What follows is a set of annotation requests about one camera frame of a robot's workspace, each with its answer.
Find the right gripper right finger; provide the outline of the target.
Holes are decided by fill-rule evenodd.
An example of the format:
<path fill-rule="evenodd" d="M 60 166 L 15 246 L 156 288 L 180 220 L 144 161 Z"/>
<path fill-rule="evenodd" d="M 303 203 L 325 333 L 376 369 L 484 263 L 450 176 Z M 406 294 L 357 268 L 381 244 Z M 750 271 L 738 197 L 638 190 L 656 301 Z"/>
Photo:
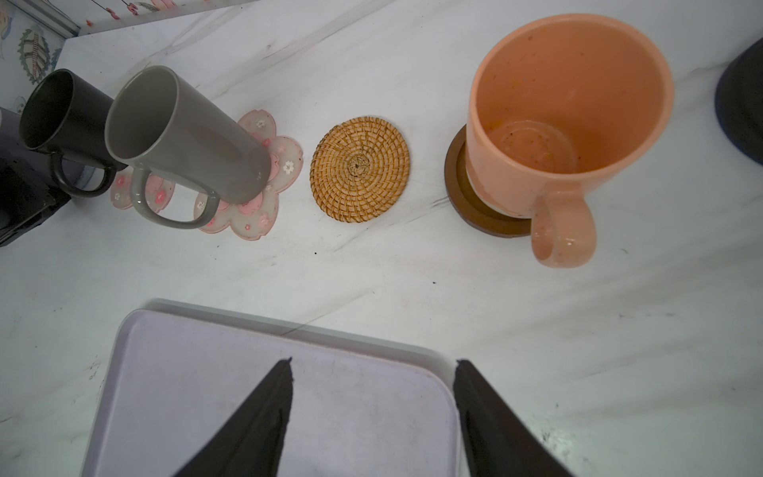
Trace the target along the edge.
<path fill-rule="evenodd" d="M 457 364 L 453 393 L 472 476 L 571 476 L 468 360 Z"/>

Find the woven rattan coaster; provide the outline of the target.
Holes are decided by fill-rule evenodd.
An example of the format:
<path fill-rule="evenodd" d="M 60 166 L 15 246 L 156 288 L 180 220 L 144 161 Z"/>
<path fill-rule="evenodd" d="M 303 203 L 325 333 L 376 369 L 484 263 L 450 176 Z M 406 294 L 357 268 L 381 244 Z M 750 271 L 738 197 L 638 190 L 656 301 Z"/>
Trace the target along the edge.
<path fill-rule="evenodd" d="M 332 127 L 317 145 L 310 186 L 318 207 L 343 223 L 369 222 L 401 198 L 411 155 L 389 121 L 361 116 Z"/>

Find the black mug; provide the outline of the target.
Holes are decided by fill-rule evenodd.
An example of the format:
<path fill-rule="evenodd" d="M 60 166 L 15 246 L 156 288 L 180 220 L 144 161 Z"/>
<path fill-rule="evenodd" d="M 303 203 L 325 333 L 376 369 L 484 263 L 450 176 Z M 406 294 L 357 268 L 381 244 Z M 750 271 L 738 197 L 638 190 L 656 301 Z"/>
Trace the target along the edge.
<path fill-rule="evenodd" d="M 49 156 L 54 181 L 66 193 L 83 198 L 105 194 L 126 165 L 115 160 L 105 144 L 105 125 L 113 99 L 66 69 L 50 73 L 27 101 L 19 135 L 27 149 Z M 67 178 L 63 162 L 101 169 L 101 184 L 93 190 Z"/>

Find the orange mug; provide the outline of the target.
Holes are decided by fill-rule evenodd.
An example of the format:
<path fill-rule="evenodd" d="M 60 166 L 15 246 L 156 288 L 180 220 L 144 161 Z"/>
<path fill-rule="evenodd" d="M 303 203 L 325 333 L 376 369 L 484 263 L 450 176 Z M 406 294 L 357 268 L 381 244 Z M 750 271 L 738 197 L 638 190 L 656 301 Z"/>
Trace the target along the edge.
<path fill-rule="evenodd" d="M 473 79 L 467 177 L 491 209 L 530 222 L 538 262 L 583 266 L 597 245 L 586 196 L 657 142 L 673 103 L 664 55 L 634 27 L 593 14 L 534 21 Z"/>

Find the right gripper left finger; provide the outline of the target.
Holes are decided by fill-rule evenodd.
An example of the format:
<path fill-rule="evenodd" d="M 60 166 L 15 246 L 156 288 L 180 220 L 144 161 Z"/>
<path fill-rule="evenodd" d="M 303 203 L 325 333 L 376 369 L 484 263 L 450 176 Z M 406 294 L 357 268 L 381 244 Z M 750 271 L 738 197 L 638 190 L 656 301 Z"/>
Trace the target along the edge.
<path fill-rule="evenodd" d="M 178 476 L 275 476 L 293 400 L 291 361 L 278 361 Z"/>

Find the brown wooden coaster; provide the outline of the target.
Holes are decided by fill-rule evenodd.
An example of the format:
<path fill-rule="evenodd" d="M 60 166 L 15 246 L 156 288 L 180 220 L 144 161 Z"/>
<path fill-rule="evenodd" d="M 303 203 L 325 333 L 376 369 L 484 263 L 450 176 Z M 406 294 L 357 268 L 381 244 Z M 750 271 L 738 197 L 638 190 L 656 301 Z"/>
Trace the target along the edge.
<path fill-rule="evenodd" d="M 455 211 L 469 226 L 490 236 L 503 239 L 528 236 L 531 220 L 502 215 L 476 195 L 468 179 L 465 151 L 466 126 L 463 126 L 454 136 L 444 162 L 445 187 Z"/>

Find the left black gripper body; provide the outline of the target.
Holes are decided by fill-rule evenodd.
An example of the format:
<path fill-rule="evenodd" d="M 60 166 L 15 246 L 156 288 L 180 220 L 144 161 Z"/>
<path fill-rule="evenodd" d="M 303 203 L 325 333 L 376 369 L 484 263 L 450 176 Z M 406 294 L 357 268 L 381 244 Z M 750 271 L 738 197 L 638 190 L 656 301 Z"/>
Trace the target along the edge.
<path fill-rule="evenodd" d="M 1 154 L 1 246 L 40 226 L 70 201 L 53 179 L 46 156 Z"/>

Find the grey mug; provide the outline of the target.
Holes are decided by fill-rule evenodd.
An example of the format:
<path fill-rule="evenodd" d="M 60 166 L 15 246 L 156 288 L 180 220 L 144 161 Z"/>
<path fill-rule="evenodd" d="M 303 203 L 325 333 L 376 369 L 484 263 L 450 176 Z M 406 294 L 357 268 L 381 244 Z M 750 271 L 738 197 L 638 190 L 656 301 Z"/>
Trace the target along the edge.
<path fill-rule="evenodd" d="M 270 176 L 266 147 L 164 66 L 141 71 L 121 89 L 107 115 L 105 144 L 133 169 L 130 198 L 137 213 L 179 230 L 206 226 L 221 201 L 250 202 Z M 200 216 L 179 222 L 153 212 L 145 194 L 151 176 L 205 194 Z"/>

